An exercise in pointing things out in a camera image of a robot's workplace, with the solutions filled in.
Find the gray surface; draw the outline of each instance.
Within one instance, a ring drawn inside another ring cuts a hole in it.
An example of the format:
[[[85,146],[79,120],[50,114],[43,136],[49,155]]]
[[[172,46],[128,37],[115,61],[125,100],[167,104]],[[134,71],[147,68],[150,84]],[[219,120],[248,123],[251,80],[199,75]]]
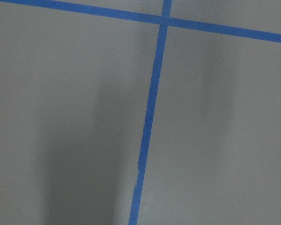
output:
[[[169,28],[139,225],[281,225],[281,44]]]
[[[171,17],[281,33],[281,0],[173,0]]]
[[[161,15],[163,0],[65,0],[65,2]]]
[[[157,32],[0,3],[0,225],[128,223]]]

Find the gray floor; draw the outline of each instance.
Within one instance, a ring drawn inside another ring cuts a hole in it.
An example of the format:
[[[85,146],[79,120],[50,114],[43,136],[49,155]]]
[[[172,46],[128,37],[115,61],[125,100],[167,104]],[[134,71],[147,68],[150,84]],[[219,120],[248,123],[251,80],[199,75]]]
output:
[[[171,16],[281,33],[281,1]],[[157,33],[0,2],[0,225],[128,224]],[[281,44],[169,28],[138,224],[281,225]]]

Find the horizontal blue line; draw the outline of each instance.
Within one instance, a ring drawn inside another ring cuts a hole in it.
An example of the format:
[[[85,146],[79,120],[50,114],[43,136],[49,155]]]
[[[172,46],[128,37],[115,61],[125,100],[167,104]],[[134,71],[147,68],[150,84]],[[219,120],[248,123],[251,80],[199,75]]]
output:
[[[106,16],[117,19],[132,20],[144,23],[153,23],[160,24],[161,17],[158,15],[149,15],[144,13],[135,13],[118,9],[95,7],[95,6],[86,6],[81,4],[74,4],[63,1],[54,1],[54,0],[0,0],[2,2],[10,2],[15,4],[27,5],[27,6],[36,6],[42,8],[51,8],[57,10],[64,10],[69,12],[91,14]]]
[[[201,31],[207,31],[207,32],[218,33],[218,34],[227,34],[227,35],[281,43],[281,34],[258,31],[258,30],[250,30],[244,28],[217,25],[217,24],[206,23],[206,22],[181,20],[175,18],[170,18],[168,21],[168,25],[172,27],[186,28],[191,30],[201,30]]]
[[[212,23],[182,20],[176,18],[164,18],[163,16],[158,16],[158,15],[149,15],[143,13],[124,11],[124,10],[86,6],[86,5],[80,5],[80,4],[68,3],[62,1],[54,1],[54,0],[0,0],[0,1],[16,3],[21,5],[65,10],[70,12],[77,12],[77,13],[84,13],[84,14],[91,14],[91,15],[106,16],[111,18],[132,20],[132,21],[138,21],[144,23],[164,24],[164,25],[167,24],[168,26],[172,26],[172,27],[186,28],[191,30],[201,30],[201,31],[207,31],[212,33],[227,34],[227,35],[281,43],[281,34],[230,27],[224,25],[217,25]]]

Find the blue painted stripe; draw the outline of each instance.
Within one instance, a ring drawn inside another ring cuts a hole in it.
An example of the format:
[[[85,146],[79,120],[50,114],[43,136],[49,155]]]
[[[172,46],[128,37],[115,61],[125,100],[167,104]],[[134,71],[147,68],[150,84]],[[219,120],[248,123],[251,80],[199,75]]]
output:
[[[164,21],[161,22],[159,26],[158,38],[157,38],[157,47],[156,47],[156,56],[153,64],[151,85],[149,90],[149,97],[147,103],[147,111],[145,117],[145,125],[140,145],[140,155],[138,162],[138,177],[137,182],[133,191],[132,205],[130,211],[129,225],[137,225],[138,215],[140,211],[141,204],[141,193],[142,187],[145,178],[145,171],[147,165],[148,158],[148,150],[150,144],[150,137],[153,125],[153,117],[155,111],[155,104],[157,98],[157,91],[159,85],[159,78],[163,63],[163,53],[165,49],[165,41],[168,32],[167,20],[170,16],[170,8],[171,8],[172,0],[164,0],[163,1],[163,12],[162,18]]]
[[[205,22],[181,20],[175,18],[170,18],[168,24],[169,26],[172,27],[201,30],[201,31],[207,31],[212,33],[227,34],[227,35],[281,43],[281,34],[276,34],[276,33],[217,25],[217,24],[205,23]]]
[[[149,15],[144,13],[135,13],[117,9],[86,6],[69,2],[54,1],[54,0],[0,0],[2,2],[10,2],[21,5],[36,6],[42,8],[51,8],[64,10],[69,12],[106,16],[117,19],[132,20],[144,23],[160,24],[161,17],[158,15]]]

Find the blue line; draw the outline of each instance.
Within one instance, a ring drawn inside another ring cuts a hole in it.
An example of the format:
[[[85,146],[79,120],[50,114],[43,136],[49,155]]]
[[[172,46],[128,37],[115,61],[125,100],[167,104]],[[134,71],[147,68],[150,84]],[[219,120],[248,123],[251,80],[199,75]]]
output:
[[[163,63],[163,53],[165,48],[165,41],[168,32],[168,25],[166,21],[170,16],[172,0],[163,1],[163,12],[162,18],[165,20],[165,24],[162,22],[159,27],[158,38],[157,38],[157,47],[156,47],[156,56],[153,64],[151,85],[147,103],[147,111],[145,117],[145,125],[140,145],[140,156],[138,162],[138,177],[137,182],[133,191],[132,205],[130,211],[129,225],[137,225],[138,214],[140,210],[141,203],[141,193],[142,187],[145,178],[146,164],[148,158],[149,143],[152,131],[153,117],[155,111],[155,104],[157,98],[157,91],[159,85],[159,78]]]
[[[80,5],[80,4],[68,3],[62,1],[54,1],[54,0],[0,0],[0,1],[16,3],[21,5],[37,6],[43,8],[51,8],[57,10],[70,11],[70,12],[91,14],[91,15],[106,16],[111,18],[132,20],[132,21],[138,21],[144,23],[153,23],[159,25],[164,24],[172,27],[186,28],[191,30],[201,30],[201,31],[207,31],[212,33],[227,34],[227,35],[281,43],[281,34],[277,34],[277,33],[217,25],[217,24],[206,23],[206,22],[197,22],[191,20],[169,18],[170,10],[169,7],[167,7],[166,5],[168,4],[167,1],[165,1],[162,16],[135,13],[135,12],[103,8],[103,7],[86,6],[86,5]]]
[[[106,16],[117,19],[132,20],[144,23],[160,24],[161,17],[158,15],[149,15],[144,13],[135,13],[117,9],[86,6],[69,2],[54,1],[54,0],[0,0],[2,2],[10,2],[21,5],[36,6],[42,8],[51,8],[64,10],[69,12]]]
[[[206,22],[181,20],[175,18],[170,18],[168,23],[169,26],[172,27],[180,27],[180,28],[186,28],[191,30],[201,30],[201,31],[207,31],[212,33],[227,34],[227,35],[281,43],[281,34],[275,34],[270,32],[217,25],[217,24],[206,23]]]

